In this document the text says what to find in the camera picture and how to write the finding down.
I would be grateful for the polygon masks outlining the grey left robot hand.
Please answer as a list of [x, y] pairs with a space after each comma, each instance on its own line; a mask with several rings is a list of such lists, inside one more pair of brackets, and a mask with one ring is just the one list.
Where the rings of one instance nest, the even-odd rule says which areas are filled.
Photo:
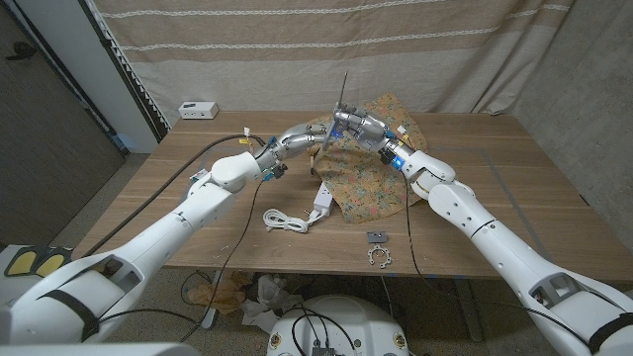
[[280, 161], [293, 158], [309, 147], [324, 142], [334, 143], [336, 138], [327, 135], [328, 126], [323, 124], [299, 124], [287, 129], [279, 137], [272, 137], [268, 144], [254, 156], [262, 171], [271, 169]]

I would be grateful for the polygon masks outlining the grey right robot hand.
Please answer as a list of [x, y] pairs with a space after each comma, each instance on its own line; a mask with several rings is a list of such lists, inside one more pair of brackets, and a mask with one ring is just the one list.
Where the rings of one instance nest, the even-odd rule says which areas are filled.
[[[396, 158], [397, 137], [385, 123], [362, 108], [337, 103], [327, 135], [339, 138], [344, 132], [349, 132], [360, 146], [378, 152], [384, 164], [390, 164]], [[324, 150], [327, 146], [327, 142], [322, 144]]]

